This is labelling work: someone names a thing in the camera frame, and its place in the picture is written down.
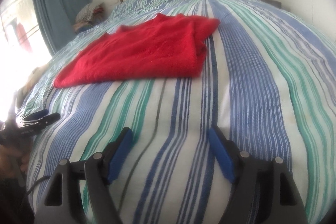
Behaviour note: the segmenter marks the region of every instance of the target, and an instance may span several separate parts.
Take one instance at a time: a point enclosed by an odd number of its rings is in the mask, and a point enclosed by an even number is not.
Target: striped bed sheet
[[[221,21],[205,41],[199,78],[53,87],[56,74],[90,42],[158,12]],[[27,188],[62,158],[87,159],[130,127],[134,147],[109,188],[123,223],[217,224],[231,190],[207,141],[217,124],[254,157],[283,158],[309,223],[318,223],[336,196],[335,75],[334,43],[259,0],[127,0],[57,53],[26,98],[20,115],[43,108],[61,114],[35,139]],[[46,183],[29,196],[34,211]],[[84,181],[80,189],[94,222]]]

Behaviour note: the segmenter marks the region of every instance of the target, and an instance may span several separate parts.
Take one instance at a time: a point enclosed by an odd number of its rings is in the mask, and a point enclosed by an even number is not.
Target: window
[[[0,16],[0,120],[4,121],[14,91],[51,56],[37,24],[33,0],[4,0]]]

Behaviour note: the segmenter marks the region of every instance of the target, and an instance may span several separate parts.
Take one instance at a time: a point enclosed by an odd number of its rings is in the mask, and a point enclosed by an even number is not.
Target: bedside table
[[[268,4],[271,4],[271,5],[273,5],[274,7],[277,7],[277,8],[279,8],[279,9],[281,9],[281,7],[282,7],[281,2],[276,1],[276,0],[261,0],[261,1],[262,1],[262,2],[265,2],[265,3],[268,3]]]

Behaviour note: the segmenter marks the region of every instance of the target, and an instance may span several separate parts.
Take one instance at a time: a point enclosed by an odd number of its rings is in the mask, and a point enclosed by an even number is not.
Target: black cable
[[[22,199],[20,208],[19,208],[19,212],[22,210],[23,205],[25,204],[25,200],[28,198],[29,194],[34,190],[34,188],[41,182],[44,181],[46,179],[50,179],[50,176],[43,176],[41,178],[39,178],[37,181],[35,181],[35,183],[30,187],[30,189],[27,191],[27,193],[25,194],[25,196]]]

